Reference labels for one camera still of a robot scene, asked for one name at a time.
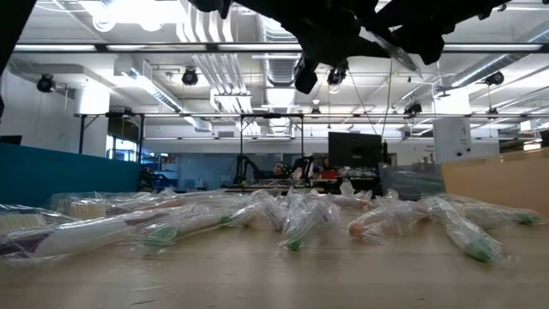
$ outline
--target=white ceiling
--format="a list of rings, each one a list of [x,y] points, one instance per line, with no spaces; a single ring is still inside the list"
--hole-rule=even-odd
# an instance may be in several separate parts
[[[60,2],[67,9],[82,10],[74,1]],[[524,33],[549,20],[548,10],[520,10],[521,8],[542,8],[540,3],[532,1],[514,1],[514,6],[503,13],[493,12],[492,16],[484,21],[473,18],[458,25],[456,31],[445,37],[447,42],[516,42]],[[39,6],[32,13],[20,43],[152,43],[152,42],[179,42],[176,27],[173,24],[164,25],[156,32],[144,31],[137,24],[117,24],[110,32],[100,33],[94,30],[92,17],[87,12],[66,13],[53,12],[46,9],[60,10],[50,1],[39,1]],[[232,35],[236,41],[258,41],[258,26],[256,16],[247,11],[234,10],[232,18]],[[319,83],[311,94],[297,94],[294,111],[308,112],[313,99],[321,101],[322,112],[362,112],[364,104],[369,112],[385,112],[388,103],[392,105],[409,91],[419,86],[419,82],[427,82],[436,76],[452,76],[467,67],[475,64],[487,55],[483,54],[443,54],[438,65],[420,65],[423,78],[411,74],[401,65],[393,62],[390,77],[391,61],[377,58],[350,58],[350,72],[347,79],[341,84],[337,94],[329,94],[325,74],[328,67],[321,65],[317,69]],[[112,68],[107,63],[112,62],[113,55],[17,55],[13,60],[17,64],[80,64],[95,73],[103,76],[109,82],[118,85],[118,78],[113,75]],[[187,110],[193,112],[214,112],[206,101],[209,100],[210,89],[207,81],[200,76],[198,85],[184,87],[181,74],[187,65],[196,65],[192,56],[188,54],[138,54],[134,56],[136,63],[147,60],[155,69],[154,79],[168,89],[174,97],[180,99]],[[417,64],[422,64],[419,57],[413,56]],[[244,77],[246,87],[250,90],[253,107],[265,105],[264,84],[265,78],[259,61],[253,60],[251,55],[239,54],[238,62]],[[500,89],[494,88],[491,95],[486,95],[486,87],[471,87],[470,99],[474,111],[487,110],[490,102],[498,102],[518,98],[536,89],[546,87],[549,80],[549,71],[524,79],[520,82],[507,83],[521,78],[533,71],[549,66],[549,55],[532,55],[518,63],[502,70],[506,81]],[[172,78],[166,77],[170,72]],[[157,111],[158,103],[150,95],[139,88],[118,89],[118,95],[113,96],[112,105],[131,106],[136,110],[147,112]],[[431,109],[430,93],[419,98],[423,102],[424,112]],[[529,102],[525,106],[515,106],[506,112],[521,112],[532,106],[549,106],[547,98]]]

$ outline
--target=black light fixture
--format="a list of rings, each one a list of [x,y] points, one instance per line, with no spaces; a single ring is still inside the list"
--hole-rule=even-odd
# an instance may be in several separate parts
[[[483,83],[485,83],[488,86],[491,85],[501,85],[505,81],[505,76],[502,72],[496,72],[490,76],[488,76]]]
[[[404,109],[404,113],[407,115],[415,115],[420,112],[423,112],[423,108],[421,108],[421,104],[418,101],[415,101],[412,105]]]
[[[345,77],[347,77],[347,69],[349,68],[349,63],[347,60],[336,65],[328,74],[328,85],[337,86],[343,82]]]
[[[50,94],[55,91],[55,81],[53,81],[53,74],[42,74],[42,77],[36,84],[38,91],[44,94]]]
[[[196,74],[196,68],[188,66],[185,68],[181,82],[186,86],[195,86],[198,83],[198,75]]]

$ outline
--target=desk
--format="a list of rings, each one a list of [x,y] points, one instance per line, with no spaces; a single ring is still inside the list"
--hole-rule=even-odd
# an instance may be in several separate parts
[[[2,309],[546,308],[549,227],[493,235],[521,256],[516,270],[466,257],[430,222],[393,245],[335,233],[299,252],[282,250],[277,233],[224,228],[157,260],[115,246],[51,267],[1,269],[0,300]]]

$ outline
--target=metal frame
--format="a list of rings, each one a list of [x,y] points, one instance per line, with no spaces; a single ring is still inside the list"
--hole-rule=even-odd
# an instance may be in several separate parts
[[[84,146],[84,132],[90,124],[92,124],[97,118],[126,118],[126,117],[139,117],[141,119],[141,125],[139,127],[139,140],[137,141],[137,163],[141,164],[143,141],[145,140],[145,114],[127,114],[121,112],[111,112],[107,114],[75,114],[75,117],[80,118],[80,139],[78,142],[78,154],[82,154]],[[94,117],[92,121],[86,124],[87,117]]]
[[[105,114],[75,114],[80,117],[82,115],[90,117],[105,117]],[[258,118],[276,118],[276,117],[294,117],[294,118],[387,118],[387,119],[426,119],[426,118],[549,118],[549,113],[499,113],[499,114],[484,114],[484,113],[472,113],[472,114],[433,114],[433,113],[420,113],[420,114],[385,114],[384,112],[368,112],[366,113],[323,113],[323,114],[311,114],[311,113],[252,113],[252,114],[237,114],[237,113],[146,113],[143,114],[146,118],[177,118],[177,117],[196,117],[196,118],[233,118],[238,119],[243,115],[246,117],[258,117]]]
[[[15,49],[35,4],[36,0],[17,0],[16,3],[3,3],[2,9],[0,9],[0,28],[3,30],[0,42],[0,76],[8,66],[9,57]],[[0,96],[0,121],[3,109],[4,103]]]
[[[17,53],[300,53],[302,48],[297,43],[268,43],[268,42],[212,42],[212,43],[144,43],[144,44],[50,44],[29,43],[20,44],[15,48]],[[549,53],[549,43],[446,43],[442,53]]]

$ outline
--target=teal wall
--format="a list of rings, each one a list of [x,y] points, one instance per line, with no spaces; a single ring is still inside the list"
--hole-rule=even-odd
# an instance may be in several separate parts
[[[134,162],[0,143],[0,203],[40,207],[53,193],[130,192],[140,170]]]

